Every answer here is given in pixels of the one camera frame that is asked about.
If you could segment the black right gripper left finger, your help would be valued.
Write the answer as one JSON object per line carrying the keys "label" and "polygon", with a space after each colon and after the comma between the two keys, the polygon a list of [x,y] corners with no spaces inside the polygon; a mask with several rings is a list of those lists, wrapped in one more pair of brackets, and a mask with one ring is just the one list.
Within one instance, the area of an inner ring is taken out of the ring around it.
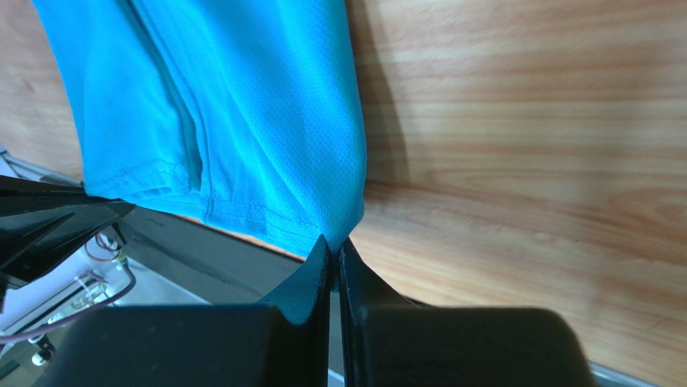
{"label": "black right gripper left finger", "polygon": [[68,331],[46,386],[324,386],[330,251],[252,304],[108,307]]}

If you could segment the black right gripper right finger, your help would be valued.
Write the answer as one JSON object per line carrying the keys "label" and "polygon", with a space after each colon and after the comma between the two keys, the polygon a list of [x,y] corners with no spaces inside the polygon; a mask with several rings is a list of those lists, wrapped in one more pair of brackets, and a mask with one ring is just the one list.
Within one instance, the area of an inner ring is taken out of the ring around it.
{"label": "black right gripper right finger", "polygon": [[575,333],[550,310],[419,305],[351,241],[338,261],[349,386],[594,385]]}

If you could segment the teal t shirt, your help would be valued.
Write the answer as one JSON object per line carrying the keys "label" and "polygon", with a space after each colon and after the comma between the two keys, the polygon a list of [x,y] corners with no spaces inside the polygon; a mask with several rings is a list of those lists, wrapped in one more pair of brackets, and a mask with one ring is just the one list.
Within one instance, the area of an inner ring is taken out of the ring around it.
{"label": "teal t shirt", "polygon": [[37,1],[87,194],[307,256],[364,213],[342,1]]}

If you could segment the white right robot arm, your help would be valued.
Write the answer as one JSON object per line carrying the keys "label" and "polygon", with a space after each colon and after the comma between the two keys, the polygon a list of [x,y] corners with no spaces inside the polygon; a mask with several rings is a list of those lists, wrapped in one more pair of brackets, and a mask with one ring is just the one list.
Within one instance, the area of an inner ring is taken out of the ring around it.
{"label": "white right robot arm", "polygon": [[[55,269],[98,232],[120,243],[160,236],[172,257],[217,257],[247,243],[144,212],[80,187],[1,179],[1,291]],[[64,343],[47,386],[324,386],[331,295],[340,302],[347,386],[593,386],[581,345],[538,308],[443,308],[405,298],[351,242],[319,238],[260,300],[223,306],[91,306],[60,320]]]}

